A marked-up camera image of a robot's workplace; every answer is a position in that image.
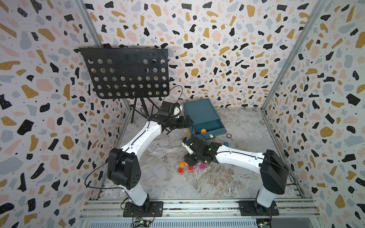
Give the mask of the teal drawer cabinet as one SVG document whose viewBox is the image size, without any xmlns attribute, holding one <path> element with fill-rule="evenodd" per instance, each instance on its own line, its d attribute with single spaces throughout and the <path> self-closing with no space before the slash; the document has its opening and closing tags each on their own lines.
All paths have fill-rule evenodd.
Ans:
<svg viewBox="0 0 365 228">
<path fill-rule="evenodd" d="M 184 103 L 183 110 L 184 115 L 189 116 L 194 122 L 188 128 L 189 136 L 202 135 L 203 139 L 211 140 L 227 133 L 210 99 L 206 98 Z M 206 129 L 207 132 L 202 134 L 202 129 Z"/>
</svg>

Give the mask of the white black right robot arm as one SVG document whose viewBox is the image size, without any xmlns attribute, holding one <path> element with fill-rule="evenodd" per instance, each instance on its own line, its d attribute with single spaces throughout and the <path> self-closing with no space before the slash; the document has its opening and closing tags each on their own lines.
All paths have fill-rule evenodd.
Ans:
<svg viewBox="0 0 365 228">
<path fill-rule="evenodd" d="M 256 203 L 263 208 L 271 207 L 274 199 L 285 193 L 290 175 L 289 168 L 273 150 L 264 153 L 246 152 L 221 143 L 207 144 L 195 136 L 184 138 L 182 146 L 188 152 L 184 156 L 184 161 L 189 166 L 195 166 L 199 162 L 204 164 L 213 162 L 235 165 L 259 174 L 262 187 L 256 197 Z"/>
</svg>

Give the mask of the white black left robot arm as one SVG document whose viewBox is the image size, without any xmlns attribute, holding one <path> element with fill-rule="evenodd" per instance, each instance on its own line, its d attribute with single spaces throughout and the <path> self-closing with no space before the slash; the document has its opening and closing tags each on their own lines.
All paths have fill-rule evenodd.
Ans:
<svg viewBox="0 0 365 228">
<path fill-rule="evenodd" d="M 148 208 L 149 195 L 139 183 L 142 175 L 139 159 L 151 142 L 165 129 L 173 131 L 189 128 L 192 125 L 193 121 L 188 116 L 178 118 L 153 116 L 130 142 L 109 152 L 107 178 L 116 185 L 117 189 L 125 191 L 134 206 Z"/>
</svg>

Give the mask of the black perforated music stand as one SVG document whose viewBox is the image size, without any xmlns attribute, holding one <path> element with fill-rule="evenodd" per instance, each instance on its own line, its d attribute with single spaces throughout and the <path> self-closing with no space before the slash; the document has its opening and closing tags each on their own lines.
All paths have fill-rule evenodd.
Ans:
<svg viewBox="0 0 365 228">
<path fill-rule="evenodd" d="M 81 47 L 100 99 L 140 99 L 169 94 L 168 51 L 150 48 Z"/>
</svg>

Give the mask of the green circuit board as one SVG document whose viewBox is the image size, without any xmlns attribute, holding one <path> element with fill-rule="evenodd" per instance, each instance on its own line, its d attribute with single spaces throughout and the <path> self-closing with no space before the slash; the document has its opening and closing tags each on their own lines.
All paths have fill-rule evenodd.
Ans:
<svg viewBox="0 0 365 228">
<path fill-rule="evenodd" d="M 132 223 L 132 228 L 150 228 L 154 220 L 137 217 Z"/>
</svg>

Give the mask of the aluminium corner post left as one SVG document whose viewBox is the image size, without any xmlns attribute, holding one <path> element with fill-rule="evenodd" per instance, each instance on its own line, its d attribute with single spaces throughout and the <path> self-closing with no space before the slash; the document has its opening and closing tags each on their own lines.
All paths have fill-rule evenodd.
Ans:
<svg viewBox="0 0 365 228">
<path fill-rule="evenodd" d="M 103 48 L 104 47 L 103 43 L 98 36 L 97 30 L 94 26 L 93 20 L 91 19 L 90 15 L 87 11 L 84 1 L 83 0 L 74 0 L 73 3 L 75 5 L 76 9 L 80 13 L 81 19 L 83 20 L 85 27 L 89 33 L 89 36 L 90 36 L 92 42 L 94 43 L 94 47 Z"/>
</svg>

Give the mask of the aluminium corner post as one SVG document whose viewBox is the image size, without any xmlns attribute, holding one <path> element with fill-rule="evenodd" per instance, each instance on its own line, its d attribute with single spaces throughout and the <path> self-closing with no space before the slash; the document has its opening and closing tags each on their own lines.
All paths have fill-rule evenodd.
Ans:
<svg viewBox="0 0 365 228">
<path fill-rule="evenodd" d="M 292 62 L 295 60 L 295 57 L 297 56 L 297 54 L 300 52 L 301 47 L 302 47 L 303 43 L 305 42 L 307 35 L 312 30 L 317 18 L 319 17 L 320 13 L 324 9 L 326 3 L 327 3 L 327 1 L 325 1 L 325 0 L 319 0 L 316 2 L 315 6 L 311 12 L 310 17 L 309 17 L 306 25 L 304 26 L 304 29 L 300 33 L 295 45 L 293 46 L 292 51 L 288 55 L 287 60 L 285 61 L 283 67 L 281 68 L 281 71 L 279 72 L 279 76 L 277 77 L 275 82 L 272 84 L 271 90 L 269 91 L 269 94 L 265 98 L 265 101 L 264 101 L 262 107 L 260 108 L 262 112 L 264 112 L 264 110 L 269 106 L 270 100 L 274 96 L 276 89 L 280 86 L 280 83 L 283 80 L 283 78 L 285 77 Z"/>
<path fill-rule="evenodd" d="M 81 19 L 83 20 L 85 27 L 89 33 L 89 36 L 90 36 L 92 42 L 94 43 L 94 47 L 103 48 L 104 47 L 103 43 L 98 36 L 97 30 L 94 26 L 93 20 L 91 19 L 90 15 L 87 11 L 84 1 L 83 0 L 74 0 L 73 3 L 75 5 L 76 9 L 80 13 Z"/>
</svg>

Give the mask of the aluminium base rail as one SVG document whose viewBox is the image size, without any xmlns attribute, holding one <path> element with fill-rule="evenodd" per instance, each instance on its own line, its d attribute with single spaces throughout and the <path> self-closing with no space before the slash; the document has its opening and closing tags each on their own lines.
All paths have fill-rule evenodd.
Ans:
<svg viewBox="0 0 365 228">
<path fill-rule="evenodd" d="M 146 214 L 123 200 L 92 200 L 81 228 L 132 228 L 135 218 L 154 220 L 150 228 L 323 228 L 311 199 L 276 199 L 258 210 L 253 199 L 154 199 Z"/>
</svg>

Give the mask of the aluminium corner post right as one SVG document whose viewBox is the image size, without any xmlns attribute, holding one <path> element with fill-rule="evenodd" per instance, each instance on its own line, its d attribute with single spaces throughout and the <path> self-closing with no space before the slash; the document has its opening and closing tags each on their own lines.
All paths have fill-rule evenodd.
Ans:
<svg viewBox="0 0 365 228">
<path fill-rule="evenodd" d="M 307 35 L 312 30 L 317 18 L 319 17 L 320 13 L 324 9 L 326 3 L 327 3 L 327 1 L 325 1 L 325 0 L 319 0 L 316 2 L 315 6 L 311 12 L 310 17 L 309 17 L 306 25 L 304 26 L 304 29 L 300 33 L 295 45 L 293 46 L 292 51 L 288 55 L 287 60 L 285 61 L 283 67 L 281 68 L 281 71 L 279 72 L 279 76 L 277 77 L 275 82 L 272 84 L 271 90 L 269 91 L 269 94 L 265 98 L 265 101 L 264 101 L 262 107 L 260 108 L 262 112 L 264 112 L 264 110 L 269 106 L 270 100 L 274 96 L 276 89 L 280 86 L 280 83 L 283 80 L 283 78 L 285 77 L 292 62 L 295 60 L 295 57 L 297 56 L 297 54 L 300 52 L 301 47 L 302 47 L 303 43 L 305 42 Z"/>
</svg>

